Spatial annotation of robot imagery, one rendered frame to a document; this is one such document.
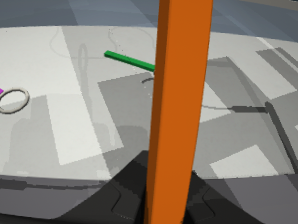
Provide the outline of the green-handled metal loop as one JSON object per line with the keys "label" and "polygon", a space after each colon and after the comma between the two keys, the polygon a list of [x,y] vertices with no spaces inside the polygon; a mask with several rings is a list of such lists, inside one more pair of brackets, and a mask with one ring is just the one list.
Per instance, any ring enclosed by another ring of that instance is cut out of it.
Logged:
{"label": "green-handled metal loop", "polygon": [[134,65],[134,67],[146,69],[146,71],[154,72],[154,68],[156,65],[145,63],[145,61],[133,59],[133,57],[121,55],[121,53],[114,53],[110,51],[106,51],[104,53],[105,57],[112,57],[114,60],[122,61],[122,63]]}

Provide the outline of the orange handle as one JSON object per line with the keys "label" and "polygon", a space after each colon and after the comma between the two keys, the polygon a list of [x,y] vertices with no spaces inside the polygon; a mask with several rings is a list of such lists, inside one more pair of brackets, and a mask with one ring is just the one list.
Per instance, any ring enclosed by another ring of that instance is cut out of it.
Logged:
{"label": "orange handle", "polygon": [[144,224],[182,224],[192,180],[214,0],[158,0]]}

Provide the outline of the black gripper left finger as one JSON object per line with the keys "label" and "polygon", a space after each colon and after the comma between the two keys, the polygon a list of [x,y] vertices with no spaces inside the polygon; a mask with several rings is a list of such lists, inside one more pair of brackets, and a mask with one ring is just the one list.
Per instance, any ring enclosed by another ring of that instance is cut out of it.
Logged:
{"label": "black gripper left finger", "polygon": [[0,213],[0,224],[144,224],[149,151],[141,151],[97,193],[57,218]]}

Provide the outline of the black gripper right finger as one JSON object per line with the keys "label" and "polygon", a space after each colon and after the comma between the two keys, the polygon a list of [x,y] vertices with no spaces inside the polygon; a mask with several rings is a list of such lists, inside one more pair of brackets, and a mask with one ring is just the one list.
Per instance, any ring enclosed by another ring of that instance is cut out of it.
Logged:
{"label": "black gripper right finger", "polygon": [[182,224],[263,224],[192,171]]}

